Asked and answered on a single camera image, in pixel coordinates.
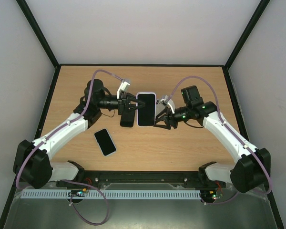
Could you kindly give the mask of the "lilac phone case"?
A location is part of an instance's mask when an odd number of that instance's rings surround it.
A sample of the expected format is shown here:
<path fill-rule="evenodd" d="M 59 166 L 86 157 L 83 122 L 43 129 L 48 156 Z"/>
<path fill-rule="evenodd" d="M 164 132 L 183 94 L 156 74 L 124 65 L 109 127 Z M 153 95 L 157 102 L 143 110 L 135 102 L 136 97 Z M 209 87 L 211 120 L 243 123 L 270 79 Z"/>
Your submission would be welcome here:
<path fill-rule="evenodd" d="M 136 98 L 145 103 L 144 107 L 137 110 L 138 126 L 153 126 L 156 116 L 156 94 L 154 92 L 138 92 Z"/>

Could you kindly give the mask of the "phone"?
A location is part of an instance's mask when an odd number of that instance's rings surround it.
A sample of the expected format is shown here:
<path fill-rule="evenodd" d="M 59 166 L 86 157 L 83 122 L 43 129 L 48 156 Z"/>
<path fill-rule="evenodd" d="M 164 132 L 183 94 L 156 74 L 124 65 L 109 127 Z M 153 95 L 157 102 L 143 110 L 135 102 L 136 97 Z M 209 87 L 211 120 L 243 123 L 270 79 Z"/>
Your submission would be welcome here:
<path fill-rule="evenodd" d="M 107 129 L 104 128 L 95 132 L 94 137 L 103 156 L 109 156 L 116 152 L 117 148 Z"/>

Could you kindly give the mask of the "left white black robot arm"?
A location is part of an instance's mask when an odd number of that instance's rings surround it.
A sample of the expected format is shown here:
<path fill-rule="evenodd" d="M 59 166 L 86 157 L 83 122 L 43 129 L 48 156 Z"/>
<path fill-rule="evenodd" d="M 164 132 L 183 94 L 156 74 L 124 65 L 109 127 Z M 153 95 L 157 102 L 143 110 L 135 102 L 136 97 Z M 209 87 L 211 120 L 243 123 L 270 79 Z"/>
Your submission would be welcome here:
<path fill-rule="evenodd" d="M 54 163 L 51 160 L 69 141 L 94 125 L 101 117 L 102 109 L 117 110 L 121 117 L 133 121 L 135 111 L 145 103 L 125 92 L 127 87 L 128 82 L 123 80 L 118 94 L 112 95 L 101 80 L 88 81 L 79 105 L 64 122 L 31 142 L 20 142 L 13 165 L 16 187 L 21 189 L 21 180 L 38 189 L 51 181 L 81 179 L 82 167 L 77 163 Z"/>

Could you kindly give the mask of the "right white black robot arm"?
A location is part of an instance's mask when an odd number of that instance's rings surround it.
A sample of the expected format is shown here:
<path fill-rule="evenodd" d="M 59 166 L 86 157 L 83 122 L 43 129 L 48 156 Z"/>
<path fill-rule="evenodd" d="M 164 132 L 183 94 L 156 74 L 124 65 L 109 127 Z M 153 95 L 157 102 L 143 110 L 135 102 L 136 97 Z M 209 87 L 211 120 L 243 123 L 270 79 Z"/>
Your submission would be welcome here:
<path fill-rule="evenodd" d="M 176 129 L 179 122 L 196 120 L 210 131 L 231 155 L 235 165 L 210 162 L 201 166 L 199 183 L 208 187 L 214 181 L 231 183 L 241 193 L 255 189 L 270 180 L 271 156 L 241 136 L 218 111 L 213 102 L 204 102 L 196 86 L 181 90 L 185 106 L 175 108 L 168 96 L 156 101 L 155 126 Z"/>

